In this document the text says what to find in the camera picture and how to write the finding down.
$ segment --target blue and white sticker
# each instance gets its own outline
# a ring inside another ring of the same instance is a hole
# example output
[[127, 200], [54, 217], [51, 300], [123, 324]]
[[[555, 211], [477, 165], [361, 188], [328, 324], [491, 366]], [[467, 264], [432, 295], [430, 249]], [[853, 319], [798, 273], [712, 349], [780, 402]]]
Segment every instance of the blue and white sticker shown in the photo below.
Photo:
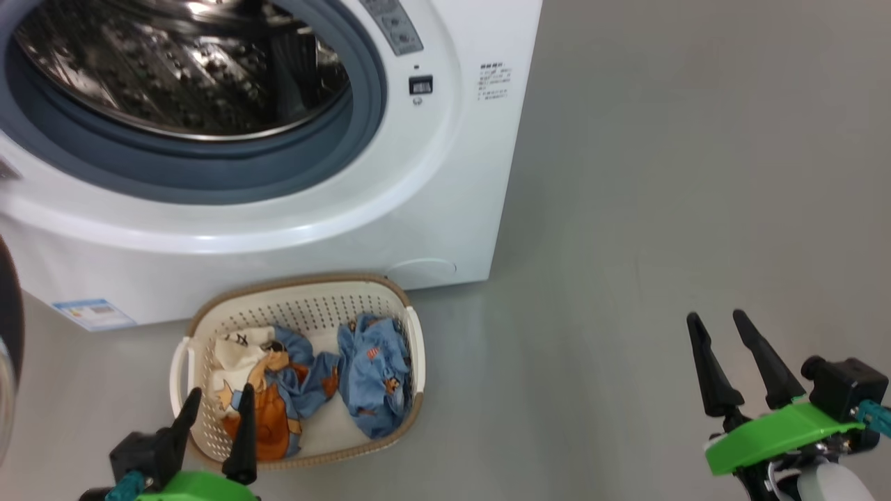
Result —
[[91, 332], [109, 331], [136, 325], [133, 318], [106, 300], [53, 303], [53, 308]]

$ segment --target teal connector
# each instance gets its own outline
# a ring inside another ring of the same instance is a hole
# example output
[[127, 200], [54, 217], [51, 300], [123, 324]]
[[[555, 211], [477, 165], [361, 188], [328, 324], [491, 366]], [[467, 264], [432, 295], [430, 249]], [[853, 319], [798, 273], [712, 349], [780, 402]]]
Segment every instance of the teal connector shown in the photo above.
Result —
[[105, 501], [136, 501], [145, 490], [145, 477], [136, 470], [124, 478], [105, 495]]
[[864, 400], [857, 407], [857, 421], [869, 430], [877, 431], [891, 438], [891, 410], [872, 400]]

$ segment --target front-loading washing machine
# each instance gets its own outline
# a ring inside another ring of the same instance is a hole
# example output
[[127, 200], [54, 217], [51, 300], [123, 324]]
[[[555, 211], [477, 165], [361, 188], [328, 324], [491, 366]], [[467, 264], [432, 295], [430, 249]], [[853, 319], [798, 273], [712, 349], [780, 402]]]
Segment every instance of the front-loading washing machine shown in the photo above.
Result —
[[0, 234], [91, 330], [485, 280], [541, 0], [0, 0]]

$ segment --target green plastic bracket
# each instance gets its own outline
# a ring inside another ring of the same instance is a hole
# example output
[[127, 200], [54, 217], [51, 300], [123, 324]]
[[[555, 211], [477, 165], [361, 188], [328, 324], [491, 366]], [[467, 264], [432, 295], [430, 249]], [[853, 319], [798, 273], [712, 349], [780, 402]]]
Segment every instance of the green plastic bracket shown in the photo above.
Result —
[[830, 435], [862, 430], [860, 423], [839, 423], [813, 404], [793, 404], [749, 421], [706, 450], [714, 476], [818, 442]]
[[142, 494], [136, 501], [257, 501], [240, 483], [208, 472], [179, 472], [163, 492]]

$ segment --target gray rubber seal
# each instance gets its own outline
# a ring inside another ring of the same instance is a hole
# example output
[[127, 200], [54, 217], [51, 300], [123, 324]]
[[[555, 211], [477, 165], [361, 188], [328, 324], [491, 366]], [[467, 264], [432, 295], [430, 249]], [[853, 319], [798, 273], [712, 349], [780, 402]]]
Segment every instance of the gray rubber seal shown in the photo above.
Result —
[[39, 0], [0, 4], [0, 127], [38, 158], [109, 190], [154, 201], [235, 204], [307, 189], [340, 172], [374, 137], [387, 101], [377, 49], [343, 5], [277, 0], [337, 51], [351, 87], [321, 117], [277, 136], [229, 144], [179, 141], [122, 126], [61, 95], [12, 32]]

